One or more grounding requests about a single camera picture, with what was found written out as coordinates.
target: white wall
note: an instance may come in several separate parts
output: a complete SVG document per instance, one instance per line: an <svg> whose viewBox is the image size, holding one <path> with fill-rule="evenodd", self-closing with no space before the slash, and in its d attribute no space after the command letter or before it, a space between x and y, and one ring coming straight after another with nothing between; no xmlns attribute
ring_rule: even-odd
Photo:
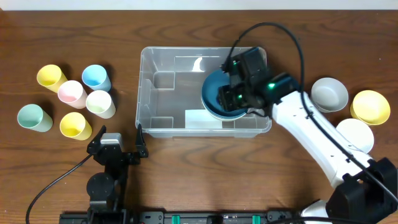
<svg viewBox="0 0 398 224"><path fill-rule="evenodd" d="M398 9L398 0L0 0L3 10Z"/></svg>

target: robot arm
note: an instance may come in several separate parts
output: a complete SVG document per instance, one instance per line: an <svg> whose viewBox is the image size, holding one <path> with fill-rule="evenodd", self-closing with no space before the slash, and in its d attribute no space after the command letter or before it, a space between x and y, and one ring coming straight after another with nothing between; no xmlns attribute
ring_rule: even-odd
<svg viewBox="0 0 398 224"><path fill-rule="evenodd" d="M347 141L312 105L306 93L305 100L306 105L313 111L313 117L322 125L323 129L328 131L348 152L352 153L360 163L368 167L368 160L372 158ZM274 104L272 118L290 132L310 153L334 189L343 183L345 174L354 176L361 172L361 169L353 162L347 161L347 157L308 118L299 92L294 91L281 98L279 104Z"/></svg>

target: blue cup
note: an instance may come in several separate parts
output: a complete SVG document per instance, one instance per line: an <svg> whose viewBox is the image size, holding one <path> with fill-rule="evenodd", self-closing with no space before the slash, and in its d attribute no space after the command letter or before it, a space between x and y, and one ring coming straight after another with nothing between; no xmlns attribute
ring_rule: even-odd
<svg viewBox="0 0 398 224"><path fill-rule="evenodd" d="M83 83L93 90L110 91L112 84L106 70L101 65L90 65L81 75Z"/></svg>

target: wooden table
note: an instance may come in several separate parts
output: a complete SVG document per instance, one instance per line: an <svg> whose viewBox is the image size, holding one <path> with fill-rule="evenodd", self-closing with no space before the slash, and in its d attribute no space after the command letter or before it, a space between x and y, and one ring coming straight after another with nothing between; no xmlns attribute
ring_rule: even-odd
<svg viewBox="0 0 398 224"><path fill-rule="evenodd" d="M0 223L24 223L40 190L86 156L88 141L62 136L61 118L79 111L97 133L123 135L132 150L140 52L147 46L227 47L249 26L264 21L287 25L300 38L306 59L306 85L335 77L350 92L382 93L392 114L371 127L375 159L398 164L397 11L80 11L0 12ZM299 75L299 58L280 30L263 27L242 41L262 45L277 71ZM69 80L81 80L85 67L106 66L117 112L109 120L75 110L36 82L44 65L61 66ZM47 133L21 128L17 112L29 103L54 120ZM333 124L349 118L349 108L326 114ZM274 123L254 139L146 136L150 157L130 168L127 206L181 210L266 210L300 208L333 189L305 149ZM35 204L31 223L58 223L63 211L85 211L88 179L103 167L89 160L48 190ZM392 215L383 223L398 222Z"/></svg>

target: clear plastic bin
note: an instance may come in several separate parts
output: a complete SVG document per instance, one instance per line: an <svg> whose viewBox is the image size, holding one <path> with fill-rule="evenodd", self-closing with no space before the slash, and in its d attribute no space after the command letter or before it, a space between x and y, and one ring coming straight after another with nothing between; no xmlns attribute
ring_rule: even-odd
<svg viewBox="0 0 398 224"><path fill-rule="evenodd" d="M233 55L248 49L250 47L236 47ZM205 110L201 102L202 84L209 74L220 69L229 50L229 47L146 47L142 50L136 126L141 124L143 132L155 138L253 138L268 132L271 120L253 114L235 121L207 122L205 115L185 117L191 112L207 113L192 110ZM188 117L197 120L188 122Z"/></svg>

